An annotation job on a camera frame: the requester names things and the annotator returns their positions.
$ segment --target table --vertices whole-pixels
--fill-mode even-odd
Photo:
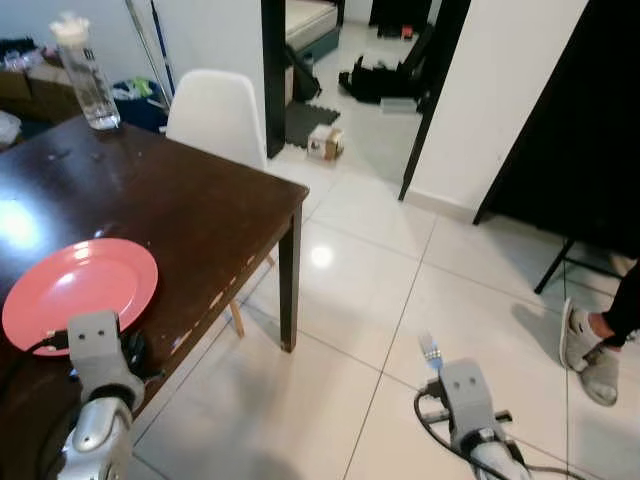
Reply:
[[[74,118],[0,156],[0,301],[66,245],[99,236],[137,242],[160,278],[135,328],[148,343],[148,367],[169,375],[279,242],[281,347],[291,352],[307,194],[133,126],[95,132]],[[17,355],[3,332],[0,375]],[[50,427],[43,463],[54,458],[65,412],[79,398],[69,370],[68,357],[39,358],[15,377],[0,404],[0,479],[35,478]],[[163,383],[147,387],[145,404]]]

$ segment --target person's foot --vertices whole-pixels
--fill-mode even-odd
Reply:
[[[591,328],[589,312],[578,309],[570,298],[564,304],[560,334],[560,363],[582,372],[589,366],[586,356],[603,341]]]
[[[585,393],[604,407],[612,407],[618,401],[619,355],[619,352],[599,347],[587,355],[589,365],[579,374]]]

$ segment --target black bag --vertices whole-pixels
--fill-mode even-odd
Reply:
[[[289,64],[293,65],[293,99],[306,102],[320,95],[320,82],[313,76],[308,65],[289,45],[286,45],[285,51]]]
[[[341,72],[338,83],[349,95],[364,103],[380,103],[382,97],[419,97],[416,82],[400,68],[365,68],[362,57],[353,65],[353,71]]]

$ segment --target black pants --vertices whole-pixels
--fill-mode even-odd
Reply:
[[[607,345],[621,347],[631,332],[640,330],[640,261],[622,279],[611,309],[602,315],[616,332]]]

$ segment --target bottle cap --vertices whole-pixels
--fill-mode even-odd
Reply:
[[[49,25],[59,45],[76,45],[89,39],[90,22],[86,18],[76,17],[74,13],[62,14],[61,22]]]

